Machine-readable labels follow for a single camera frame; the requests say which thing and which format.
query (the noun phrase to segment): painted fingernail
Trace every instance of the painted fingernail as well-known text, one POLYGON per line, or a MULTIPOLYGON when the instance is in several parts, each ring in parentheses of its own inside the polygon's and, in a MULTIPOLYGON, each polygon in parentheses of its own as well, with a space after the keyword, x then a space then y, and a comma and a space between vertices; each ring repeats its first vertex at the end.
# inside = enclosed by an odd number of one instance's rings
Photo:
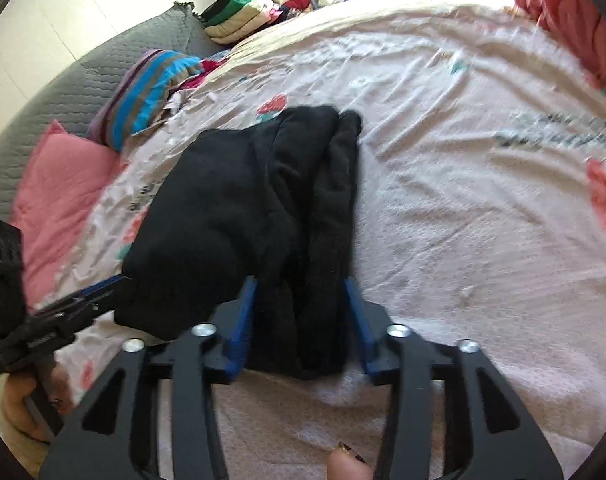
POLYGON ((337 448, 340 449, 341 451, 347 453, 348 455, 352 456, 353 458, 355 458, 359 462, 364 463, 364 464, 367 463, 367 462, 365 462, 365 459, 361 455, 359 455, 358 453, 356 453, 355 450, 353 450, 347 444, 344 444, 343 442, 339 442, 339 445, 337 446, 337 448))

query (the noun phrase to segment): silver screw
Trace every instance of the silver screw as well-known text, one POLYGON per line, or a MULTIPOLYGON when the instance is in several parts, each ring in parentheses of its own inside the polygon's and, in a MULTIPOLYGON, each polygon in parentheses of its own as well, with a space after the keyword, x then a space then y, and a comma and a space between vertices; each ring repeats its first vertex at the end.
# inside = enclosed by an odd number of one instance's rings
POLYGON ((387 333, 392 337, 407 337, 412 333, 412 329, 401 324, 394 324, 387 327, 387 333))
POLYGON ((192 333, 197 336, 205 337, 217 333, 217 328, 212 323, 201 323, 192 327, 192 333))
POLYGON ((466 354, 473 354, 481 349, 481 346, 473 339, 461 339, 458 342, 458 348, 466 354))
POLYGON ((126 352, 138 352, 145 347, 145 343, 141 339, 128 339, 123 343, 123 349, 126 352))

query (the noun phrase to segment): pink pillow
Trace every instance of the pink pillow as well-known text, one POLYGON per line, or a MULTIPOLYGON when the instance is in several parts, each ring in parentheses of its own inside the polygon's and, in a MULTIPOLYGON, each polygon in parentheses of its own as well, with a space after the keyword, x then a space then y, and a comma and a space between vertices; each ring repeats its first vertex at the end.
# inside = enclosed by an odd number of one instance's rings
POLYGON ((71 135, 52 121, 32 151, 14 198, 10 222, 23 233, 23 283, 34 306, 74 247, 118 154, 71 135))
POLYGON ((515 0, 606 87, 606 21, 592 0, 515 0))

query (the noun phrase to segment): gray cushion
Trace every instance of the gray cushion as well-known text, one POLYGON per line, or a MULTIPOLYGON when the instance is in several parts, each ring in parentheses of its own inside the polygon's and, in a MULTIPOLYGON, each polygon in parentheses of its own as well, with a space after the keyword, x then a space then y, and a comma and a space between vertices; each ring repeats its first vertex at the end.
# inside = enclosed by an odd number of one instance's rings
POLYGON ((7 220, 24 167, 52 119, 84 137, 128 68, 151 48, 206 57, 222 50, 203 32, 192 4, 174 4, 160 16, 122 32, 83 56, 43 88, 0 135, 0 218, 7 220))

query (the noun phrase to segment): black folded garment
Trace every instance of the black folded garment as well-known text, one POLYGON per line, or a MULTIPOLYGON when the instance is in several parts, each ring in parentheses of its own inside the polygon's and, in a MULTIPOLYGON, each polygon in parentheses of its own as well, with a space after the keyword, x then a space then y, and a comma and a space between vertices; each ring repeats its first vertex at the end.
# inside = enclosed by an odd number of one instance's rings
POLYGON ((302 379, 342 369, 361 118, 299 107, 208 130, 160 187, 125 261, 116 322, 163 339, 204 322, 257 277, 247 366, 302 379))

